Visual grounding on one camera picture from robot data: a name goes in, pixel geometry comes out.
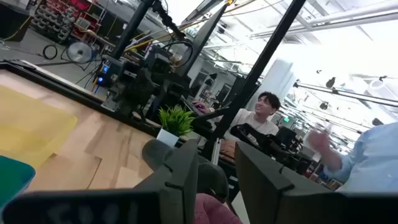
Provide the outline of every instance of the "fan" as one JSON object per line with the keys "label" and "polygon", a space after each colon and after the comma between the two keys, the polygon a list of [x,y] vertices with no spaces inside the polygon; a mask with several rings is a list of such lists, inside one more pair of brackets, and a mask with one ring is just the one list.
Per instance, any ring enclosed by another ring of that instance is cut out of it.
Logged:
{"label": "fan", "polygon": [[75,42],[67,49],[69,60],[75,63],[88,63],[93,58],[93,49],[86,43]]}

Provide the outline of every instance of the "person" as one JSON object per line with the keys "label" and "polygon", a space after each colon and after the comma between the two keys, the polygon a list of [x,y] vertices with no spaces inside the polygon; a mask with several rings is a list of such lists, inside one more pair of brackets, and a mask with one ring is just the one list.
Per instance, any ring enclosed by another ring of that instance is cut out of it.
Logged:
{"label": "person", "polygon": [[[200,101],[194,101],[192,103],[204,114],[214,111],[213,108],[208,108]],[[278,97],[275,94],[265,91],[259,95],[254,111],[248,111],[244,108],[238,111],[229,126],[229,130],[235,125],[247,123],[262,134],[275,135],[278,132],[278,127],[271,121],[268,121],[268,117],[274,114],[279,108],[280,101]],[[227,155],[226,157],[222,157],[233,162],[235,142],[239,139],[230,134],[229,130],[224,135],[225,140],[221,142],[220,151]]]}
{"label": "person", "polygon": [[366,131],[346,156],[329,148],[325,132],[311,131],[308,143],[321,154],[324,173],[344,182],[337,191],[398,192],[398,123]]}
{"label": "person", "polygon": [[242,224],[229,208],[207,194],[197,194],[194,224]]}

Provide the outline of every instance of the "man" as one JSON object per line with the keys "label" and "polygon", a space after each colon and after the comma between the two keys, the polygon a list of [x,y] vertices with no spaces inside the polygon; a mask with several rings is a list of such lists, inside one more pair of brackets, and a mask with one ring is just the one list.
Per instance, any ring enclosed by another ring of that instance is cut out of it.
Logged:
{"label": "man", "polygon": [[345,182],[339,191],[398,192],[398,123],[366,131],[347,156],[329,148],[327,133],[312,131],[308,143],[321,154],[325,174]]}
{"label": "man", "polygon": [[[207,108],[202,102],[194,101],[193,104],[202,113],[207,114],[214,111],[213,108]],[[278,127],[271,121],[268,121],[268,117],[274,114],[279,108],[280,101],[275,94],[269,92],[261,93],[257,99],[255,110],[247,111],[243,108],[240,109],[229,126],[229,130],[235,125],[247,123],[262,134],[276,134]],[[228,155],[229,159],[233,161],[235,142],[238,138],[230,134],[229,130],[225,133],[225,140],[221,142],[221,152]]]}

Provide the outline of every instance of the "white pillar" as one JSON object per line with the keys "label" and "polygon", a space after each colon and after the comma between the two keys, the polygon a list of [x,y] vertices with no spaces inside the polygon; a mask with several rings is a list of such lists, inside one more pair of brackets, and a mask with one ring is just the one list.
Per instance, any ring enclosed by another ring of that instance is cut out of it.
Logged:
{"label": "white pillar", "polygon": [[277,58],[262,80],[261,86],[249,100],[246,109],[249,111],[254,110],[258,96],[264,91],[275,94],[278,96],[280,102],[282,102],[297,79],[293,74],[292,66],[292,62]]}

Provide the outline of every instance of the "desk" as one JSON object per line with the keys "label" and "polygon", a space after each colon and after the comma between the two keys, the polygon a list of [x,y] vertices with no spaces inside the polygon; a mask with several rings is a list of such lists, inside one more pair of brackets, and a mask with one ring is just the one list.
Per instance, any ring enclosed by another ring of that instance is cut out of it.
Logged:
{"label": "desk", "polygon": [[78,118],[63,146],[36,170],[27,191],[131,188],[151,175],[141,149],[152,136],[11,72],[0,70],[0,85]]}

